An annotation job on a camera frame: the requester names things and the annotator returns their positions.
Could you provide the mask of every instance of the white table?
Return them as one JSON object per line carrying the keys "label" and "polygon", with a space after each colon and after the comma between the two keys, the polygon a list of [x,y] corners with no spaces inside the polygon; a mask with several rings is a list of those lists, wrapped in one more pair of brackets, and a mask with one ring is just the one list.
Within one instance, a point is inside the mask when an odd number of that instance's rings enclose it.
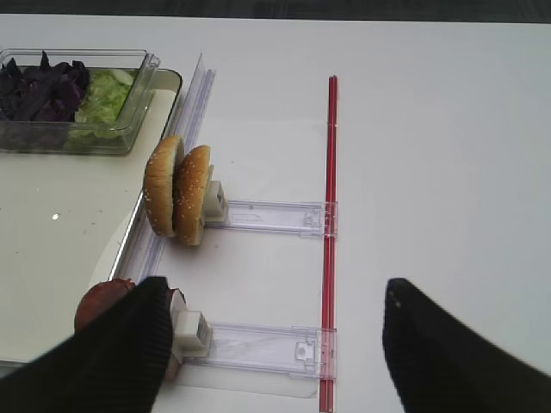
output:
{"label": "white table", "polygon": [[[551,27],[4,15],[0,34],[146,48],[181,72],[203,52],[218,70],[206,135],[211,118],[323,120],[338,75],[339,413],[402,411],[381,346],[392,277],[551,373]],[[156,408],[254,410],[314,408],[183,387]]]}

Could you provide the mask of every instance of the hamburger bun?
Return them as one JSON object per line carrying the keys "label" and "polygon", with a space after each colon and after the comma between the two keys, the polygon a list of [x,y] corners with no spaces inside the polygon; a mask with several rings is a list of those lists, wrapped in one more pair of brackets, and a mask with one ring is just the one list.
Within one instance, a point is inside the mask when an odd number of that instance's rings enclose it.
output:
{"label": "hamburger bun", "polygon": [[144,175],[145,213],[153,231],[162,237],[176,235],[172,224],[175,170],[184,158],[182,138],[169,136],[153,151]]}
{"label": "hamburger bun", "polygon": [[174,226],[184,245],[199,245],[205,217],[203,201],[210,182],[210,147],[197,146],[183,159],[174,185]]}

